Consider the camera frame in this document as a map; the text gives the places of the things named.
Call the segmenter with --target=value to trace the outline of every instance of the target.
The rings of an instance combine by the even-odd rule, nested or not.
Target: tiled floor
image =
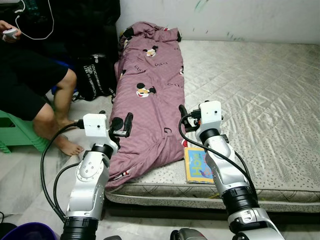
[[[81,119],[84,114],[100,110],[105,110],[110,115],[111,108],[110,98],[99,97],[92,102],[79,101],[72,104],[70,118]],[[71,130],[65,135],[85,149],[89,148],[83,130]],[[63,224],[42,193],[40,153],[32,146],[13,147],[12,152],[10,155],[0,152],[0,211],[9,215],[4,221],[17,225],[41,222],[61,234]],[[78,157],[69,159],[54,147],[48,152],[45,176],[49,190],[52,189],[54,176],[59,169],[76,161],[79,161]],[[73,171],[74,169],[69,169],[59,181],[58,200],[63,210],[67,207],[75,182]],[[119,235],[123,240],[169,239],[172,230],[182,227],[195,228],[210,240],[231,240],[233,236],[226,221],[106,216],[99,222],[96,239],[103,240],[111,235]],[[320,237],[319,225],[281,225],[279,229],[287,240],[318,240]]]

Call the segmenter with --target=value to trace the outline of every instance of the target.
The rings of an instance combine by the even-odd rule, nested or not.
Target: quilted mattress cover
[[[319,45],[182,41],[179,46],[186,109],[205,100],[221,102],[222,133],[245,160],[260,206],[270,212],[320,212]],[[187,183],[183,161],[153,169],[106,197],[123,204],[225,208],[214,184]]]

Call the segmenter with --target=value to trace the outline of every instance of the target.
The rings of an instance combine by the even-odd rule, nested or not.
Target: black cable
[[[244,170],[245,170],[246,174],[248,174],[249,178],[251,178],[250,173],[249,173],[249,170],[248,170],[248,168],[247,168],[247,165],[246,165],[245,161],[242,159],[242,157],[241,157],[241,156],[239,155],[239,153],[237,153],[236,151],[234,151],[234,154],[235,154],[235,155],[237,156],[237,158],[241,161],[241,163],[242,163],[242,165],[243,165],[243,167],[244,167]]]
[[[78,163],[74,163],[74,164],[71,164],[69,166],[66,166],[64,169],[62,169],[58,175],[55,177],[55,180],[54,180],[54,185],[53,185],[53,200],[54,200],[54,204],[55,204],[55,207],[58,209],[58,211],[60,212],[60,214],[65,217],[65,213],[61,210],[60,208],[60,205],[58,203],[58,199],[57,199],[57,185],[58,185],[58,180],[61,176],[61,174],[64,173],[64,171],[66,171],[67,169],[70,169],[72,167],[75,167],[75,166],[78,166],[79,165],[79,162]]]
[[[51,144],[54,142],[54,140],[57,138],[58,135],[60,135],[64,130],[70,128],[70,127],[77,127],[77,123],[71,123],[67,126],[64,126],[63,128],[61,128],[50,140],[50,142],[47,144],[47,146],[45,147],[42,156],[41,156],[41,161],[40,161],[40,176],[41,176],[41,186],[44,192],[44,196],[46,198],[46,200],[48,201],[48,203],[50,204],[50,206],[52,207],[52,209],[54,210],[54,212],[58,215],[58,217],[61,219],[62,222],[65,221],[64,216],[59,212],[59,210],[56,208],[55,204],[52,202],[47,187],[46,187],[46,181],[45,181],[45,170],[44,170],[44,162],[45,162],[45,156],[46,153],[48,151],[48,149],[50,148]]]
[[[4,215],[4,213],[2,211],[0,211],[0,214],[2,215],[1,223],[3,223],[4,219],[5,219],[5,215]]]
[[[234,163],[233,161],[231,161],[229,158],[227,158],[226,156],[222,155],[221,153],[219,153],[219,152],[211,149],[210,147],[206,147],[206,146],[204,146],[204,145],[202,145],[202,144],[200,144],[200,143],[198,143],[198,142],[196,142],[196,141],[193,141],[193,140],[191,140],[191,139],[189,139],[189,138],[186,137],[186,135],[182,132],[181,125],[182,125],[182,122],[183,122],[185,119],[189,118],[189,117],[191,117],[190,114],[185,115],[185,116],[183,116],[183,117],[180,119],[180,121],[179,121],[178,129],[179,129],[179,133],[181,134],[181,136],[182,136],[185,140],[187,140],[189,143],[191,143],[191,144],[193,144],[193,145],[196,145],[196,146],[198,146],[198,147],[200,147],[200,148],[203,148],[203,149],[205,149],[205,150],[207,150],[207,151],[209,151],[209,152],[212,152],[213,154],[219,156],[220,158],[223,158],[223,159],[226,160],[228,163],[230,163],[232,166],[234,166],[236,169],[238,169],[238,170],[246,177],[246,179],[248,180],[249,185],[250,185],[252,191],[254,192],[254,195],[255,195],[256,199],[258,199],[257,192],[256,192],[256,188],[255,188],[254,183],[252,182],[250,176],[249,176],[241,167],[239,167],[236,163]]]

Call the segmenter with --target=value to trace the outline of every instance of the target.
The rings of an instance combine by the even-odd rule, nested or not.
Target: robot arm
[[[85,152],[76,169],[76,182],[65,214],[61,240],[96,239],[105,186],[109,180],[110,158],[120,148],[117,137],[129,137],[132,120],[132,113],[128,113],[124,123],[121,118],[115,117],[110,127],[104,114],[83,117],[85,135],[92,148]]]
[[[226,207],[229,228],[235,234],[232,240],[284,240],[267,212],[260,208],[253,183],[248,179],[249,175],[245,176],[221,157],[223,155],[231,162],[235,160],[234,149],[227,143],[226,137],[220,135],[223,119],[221,103],[203,102],[199,109],[188,116],[195,119],[196,127],[189,127],[186,131],[195,131],[197,140],[203,146],[220,153],[207,151],[205,161],[212,170],[214,183]]]

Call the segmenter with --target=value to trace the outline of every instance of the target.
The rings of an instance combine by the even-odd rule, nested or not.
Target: colorful book cover
[[[212,171],[207,165],[205,158],[206,153],[202,148],[184,148],[184,162],[188,183],[214,183]]]

